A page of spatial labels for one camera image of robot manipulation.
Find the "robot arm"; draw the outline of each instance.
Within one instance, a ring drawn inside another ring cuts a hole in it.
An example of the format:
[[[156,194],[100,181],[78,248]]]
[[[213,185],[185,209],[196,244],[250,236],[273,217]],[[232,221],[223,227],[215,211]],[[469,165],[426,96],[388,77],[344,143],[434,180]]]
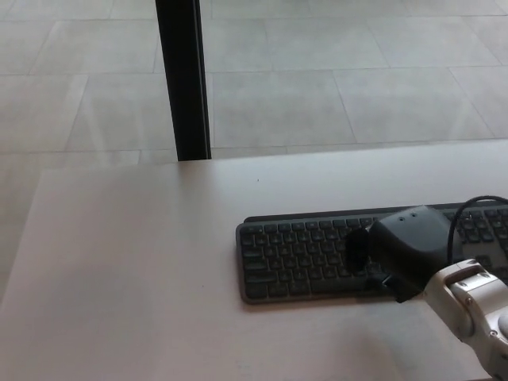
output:
[[[416,294],[452,333],[469,345],[485,371],[508,380],[508,287],[476,260],[464,260],[459,237],[448,265],[450,223],[427,206],[379,219],[346,240],[346,265],[357,271],[372,259],[391,276],[384,286],[398,302]]]
[[[508,287],[475,260],[436,273],[424,299],[452,333],[469,345],[483,369],[508,379]]]

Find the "black cable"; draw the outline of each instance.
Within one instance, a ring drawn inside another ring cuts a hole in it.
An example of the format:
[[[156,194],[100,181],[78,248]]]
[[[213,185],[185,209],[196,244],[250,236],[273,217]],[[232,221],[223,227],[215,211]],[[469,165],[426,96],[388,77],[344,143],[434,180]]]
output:
[[[503,197],[478,196],[478,197],[474,197],[474,198],[467,200],[464,204],[462,204],[462,206],[459,209],[457,209],[457,211],[455,212],[455,215],[452,218],[452,223],[450,224],[450,230],[448,232],[448,247],[446,250],[448,266],[453,264],[453,236],[455,234],[455,227],[457,226],[457,222],[459,221],[460,215],[462,214],[462,212],[464,212],[464,210],[466,208],[471,206],[471,204],[474,204],[475,202],[478,202],[478,201],[486,201],[486,200],[494,200],[494,201],[501,202],[503,204],[508,205],[508,199],[503,198]]]

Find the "white table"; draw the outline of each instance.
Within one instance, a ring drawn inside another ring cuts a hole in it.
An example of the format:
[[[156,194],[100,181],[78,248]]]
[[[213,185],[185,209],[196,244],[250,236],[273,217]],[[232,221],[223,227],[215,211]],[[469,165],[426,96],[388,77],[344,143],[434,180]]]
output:
[[[0,310],[1,381],[486,377],[422,301],[242,304],[260,214],[508,196],[508,144],[50,171]]]

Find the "gray tiled floor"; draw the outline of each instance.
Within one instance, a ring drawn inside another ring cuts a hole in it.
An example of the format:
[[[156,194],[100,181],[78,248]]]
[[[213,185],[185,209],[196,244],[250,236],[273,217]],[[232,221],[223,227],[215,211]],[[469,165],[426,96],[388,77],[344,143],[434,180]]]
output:
[[[215,158],[508,138],[508,0],[200,1]],[[175,160],[153,0],[0,0],[0,298],[44,169]]]

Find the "keyboard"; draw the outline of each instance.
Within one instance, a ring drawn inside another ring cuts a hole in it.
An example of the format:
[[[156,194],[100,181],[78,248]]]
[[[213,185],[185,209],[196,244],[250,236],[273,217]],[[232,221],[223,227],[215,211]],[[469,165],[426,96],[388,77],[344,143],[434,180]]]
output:
[[[434,205],[449,220],[461,204]],[[508,284],[508,206],[481,202],[460,216],[464,258],[476,259]],[[248,304],[323,298],[386,296],[379,264],[350,273],[344,237],[377,218],[409,208],[250,217],[238,225],[237,263],[242,299]]]

